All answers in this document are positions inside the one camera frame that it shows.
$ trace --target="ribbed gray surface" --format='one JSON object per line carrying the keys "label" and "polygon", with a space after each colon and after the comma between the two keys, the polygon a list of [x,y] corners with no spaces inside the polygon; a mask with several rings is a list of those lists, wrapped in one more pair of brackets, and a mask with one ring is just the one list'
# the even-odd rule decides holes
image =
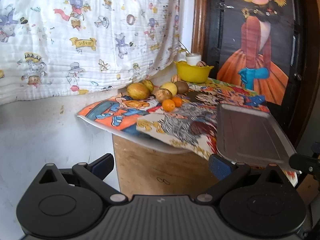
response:
{"label": "ribbed gray surface", "polygon": [[[36,240],[27,236],[24,240]],[[227,227],[209,206],[188,196],[135,196],[127,205],[111,207],[101,223],[72,240],[245,240]],[[289,236],[283,240],[298,240]]]}

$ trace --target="metal baking tray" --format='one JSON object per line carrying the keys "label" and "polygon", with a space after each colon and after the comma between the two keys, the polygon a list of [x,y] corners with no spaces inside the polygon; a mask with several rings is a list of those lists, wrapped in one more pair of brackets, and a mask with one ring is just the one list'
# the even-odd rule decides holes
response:
{"label": "metal baking tray", "polygon": [[274,117],[263,111],[227,104],[218,105],[217,150],[230,161],[266,167],[276,163],[283,170],[296,153]]}

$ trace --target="yellow bowl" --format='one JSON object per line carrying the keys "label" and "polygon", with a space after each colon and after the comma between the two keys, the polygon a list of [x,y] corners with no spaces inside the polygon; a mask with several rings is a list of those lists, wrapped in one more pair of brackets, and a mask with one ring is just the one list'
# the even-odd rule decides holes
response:
{"label": "yellow bowl", "polygon": [[210,70],[213,66],[191,66],[186,61],[174,62],[177,66],[178,76],[183,80],[191,83],[204,83],[209,77]]}

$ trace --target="tangerine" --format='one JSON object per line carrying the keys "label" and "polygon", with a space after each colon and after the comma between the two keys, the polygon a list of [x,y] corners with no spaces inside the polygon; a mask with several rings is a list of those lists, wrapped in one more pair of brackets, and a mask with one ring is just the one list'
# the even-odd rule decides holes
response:
{"label": "tangerine", "polygon": [[166,112],[171,112],[172,110],[174,110],[176,107],[174,101],[172,101],[171,99],[166,99],[162,102],[162,108],[164,111]]}
{"label": "tangerine", "polygon": [[175,104],[176,107],[182,106],[182,99],[181,99],[181,98],[179,98],[179,97],[174,97],[174,98],[172,98],[171,100],[174,102],[174,104]]}

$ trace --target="bolt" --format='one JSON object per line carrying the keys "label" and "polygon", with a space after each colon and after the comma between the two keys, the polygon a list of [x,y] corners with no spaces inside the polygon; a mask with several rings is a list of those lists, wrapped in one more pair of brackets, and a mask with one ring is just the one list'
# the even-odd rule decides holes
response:
{"label": "bolt", "polygon": [[110,200],[113,202],[122,202],[125,200],[125,195],[123,194],[113,194],[110,196]]}
{"label": "bolt", "polygon": [[212,200],[212,196],[209,194],[200,194],[197,196],[197,200],[201,202],[210,202]]}

